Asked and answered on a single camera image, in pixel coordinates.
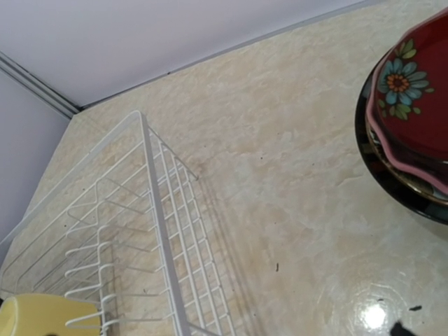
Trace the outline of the pink speckled plate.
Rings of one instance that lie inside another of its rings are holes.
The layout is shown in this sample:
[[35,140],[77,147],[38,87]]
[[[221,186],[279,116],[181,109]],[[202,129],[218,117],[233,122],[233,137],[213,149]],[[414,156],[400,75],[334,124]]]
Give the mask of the pink speckled plate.
[[447,194],[447,165],[442,166],[442,172],[431,171],[431,169],[425,166],[424,163],[418,161],[412,156],[406,148],[398,145],[398,142],[387,135],[386,132],[380,127],[379,121],[374,116],[374,84],[377,79],[377,69],[374,69],[372,83],[367,96],[367,104],[365,105],[365,125],[368,123],[372,130],[378,136],[382,148],[388,158],[388,161],[396,168],[403,172],[415,175],[420,179],[432,184],[442,193]]

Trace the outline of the yellow mug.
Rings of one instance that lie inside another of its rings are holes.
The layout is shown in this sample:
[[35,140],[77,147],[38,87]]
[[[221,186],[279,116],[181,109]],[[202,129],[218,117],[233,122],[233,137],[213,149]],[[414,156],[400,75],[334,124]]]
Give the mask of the yellow mug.
[[99,335],[97,313],[92,303],[42,293],[19,294],[1,304],[1,334]]

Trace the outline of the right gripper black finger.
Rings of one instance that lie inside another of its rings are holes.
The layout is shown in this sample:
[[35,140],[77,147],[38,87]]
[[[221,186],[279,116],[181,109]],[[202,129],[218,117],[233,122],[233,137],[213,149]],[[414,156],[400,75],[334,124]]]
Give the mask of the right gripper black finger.
[[390,329],[390,336],[417,336],[411,330],[405,328],[400,321],[394,323]]

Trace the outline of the small black plate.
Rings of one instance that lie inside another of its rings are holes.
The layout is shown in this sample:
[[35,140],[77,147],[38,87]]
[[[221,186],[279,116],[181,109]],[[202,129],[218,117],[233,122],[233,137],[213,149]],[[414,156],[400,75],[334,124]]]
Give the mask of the small black plate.
[[381,126],[414,152],[447,160],[447,11],[409,29],[377,74]]

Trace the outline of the light teal plate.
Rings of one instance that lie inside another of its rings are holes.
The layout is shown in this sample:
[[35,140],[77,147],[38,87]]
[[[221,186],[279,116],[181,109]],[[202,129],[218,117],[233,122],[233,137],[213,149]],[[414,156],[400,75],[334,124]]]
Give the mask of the light teal plate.
[[444,194],[438,190],[432,184],[424,181],[423,179],[409,174],[407,172],[396,169],[386,157],[382,144],[372,130],[371,126],[366,124],[367,137],[369,139],[370,145],[373,148],[374,153],[380,159],[380,161],[386,166],[387,170],[392,173],[393,177],[397,178],[399,182],[403,183],[410,190],[414,191],[419,196],[431,200],[436,204],[447,206],[447,194]]

